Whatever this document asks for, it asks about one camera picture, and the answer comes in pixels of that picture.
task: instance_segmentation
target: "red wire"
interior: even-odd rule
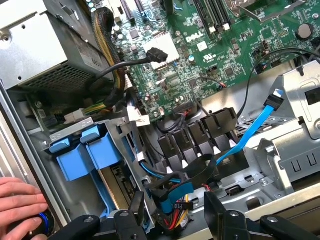
[[[169,230],[174,229],[174,227],[176,226],[177,221],[178,221],[178,216],[179,216],[179,211],[176,209],[173,213],[173,220],[172,220],[172,223],[169,227]]]

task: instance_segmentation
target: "screw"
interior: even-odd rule
[[[320,130],[320,120],[318,120],[316,123],[315,123],[315,127]]]
[[[319,13],[315,13],[315,14],[312,15],[312,18],[313,18],[314,20],[317,20],[319,17],[320,17],[320,16],[319,16]]]
[[[91,223],[93,220],[94,220],[93,217],[90,216],[90,217],[86,218],[86,219],[84,220],[84,222],[87,224],[87,223]]]
[[[261,184],[261,186],[263,186],[263,187],[267,186],[268,183],[269,183],[269,182],[268,182],[267,180],[265,180],[265,179],[261,179],[261,180],[260,180],[260,184]]]
[[[237,213],[236,211],[230,212],[230,215],[231,215],[232,217],[239,217],[239,213]]]
[[[269,216],[268,218],[268,221],[272,222],[272,223],[277,223],[278,222],[278,219],[276,219],[275,217],[273,216]]]

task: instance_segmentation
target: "green circuit board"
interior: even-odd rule
[[[147,16],[142,15],[135,4],[130,4],[135,23],[121,16],[120,33],[114,33],[114,42],[124,59],[133,60],[145,57],[144,46],[163,35],[170,34],[178,52],[178,59],[160,69],[148,65],[130,68],[146,112],[152,122],[170,115],[179,106],[193,102],[191,83],[199,76],[213,75],[228,87],[248,80],[254,63],[264,52],[263,41],[268,43],[269,51],[285,47],[298,47],[314,50],[312,40],[320,36],[320,2],[309,0],[293,11],[259,22],[244,12],[236,17],[226,6],[227,14],[233,19],[229,30],[211,36],[203,27],[203,22],[195,7],[194,0],[176,0],[174,13],[167,16],[160,1],[142,1]],[[263,0],[252,7],[259,18],[283,11],[292,0]],[[297,37],[303,24],[309,24],[312,35],[306,40]],[[166,42],[158,42],[154,47],[162,47]],[[273,65],[292,59],[289,55]],[[258,73],[267,71],[264,65]],[[214,95],[219,89],[214,82],[197,81],[194,92],[199,100]]]

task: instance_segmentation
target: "metal bracket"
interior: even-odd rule
[[[280,166],[281,157],[272,141],[262,139],[255,155],[263,173],[273,178],[278,189],[283,190],[286,195],[294,193],[287,171]]]
[[[246,9],[242,5],[239,5],[238,8],[243,10],[245,12],[245,14],[247,14],[249,17],[259,21],[260,23],[264,23],[266,21],[269,21],[270,19],[274,19],[274,18],[280,17],[282,15],[291,13],[296,7],[299,7],[299,6],[301,6],[301,5],[305,4],[305,3],[306,3],[305,0],[298,0],[295,3],[293,3],[293,4],[289,5],[288,7],[284,8],[282,11],[272,13],[272,14],[264,17],[264,18],[259,18],[259,16],[254,14],[252,11],[249,11],[248,9]]]

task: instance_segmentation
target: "white label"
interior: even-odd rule
[[[126,109],[128,112],[130,122],[138,121],[142,117],[139,109],[135,108],[134,106],[128,106]]]
[[[40,116],[40,118],[45,119],[47,117],[46,112],[42,109],[38,110],[38,114]]]
[[[205,41],[198,43],[197,46],[200,52],[208,49],[207,43]]]
[[[143,126],[147,126],[150,125],[150,118],[149,115],[144,115],[141,116],[139,120],[136,121],[136,126],[137,127],[143,127]]]
[[[185,38],[185,40],[186,40],[187,43],[191,43],[194,40],[202,38],[203,36],[204,36],[204,34],[201,31],[199,31],[199,32],[197,32],[195,34],[192,34],[191,36],[187,36]]]
[[[74,36],[73,39],[76,43],[83,62],[98,71],[103,71],[105,69],[104,64],[98,52],[91,48],[88,43],[82,41],[78,37]]]
[[[180,226],[184,228],[188,224],[188,222],[189,222],[189,219],[188,219],[188,216],[186,215],[182,220],[182,222],[180,223]]]
[[[203,60],[204,62],[208,62],[208,61],[214,59],[214,56],[212,56],[212,54],[208,54],[208,55],[205,55],[203,58],[204,58],[204,60]]]
[[[133,85],[132,85],[128,75],[126,74],[125,75],[125,87],[124,87],[124,90],[127,90],[127,89],[132,88],[132,87],[133,87]]]

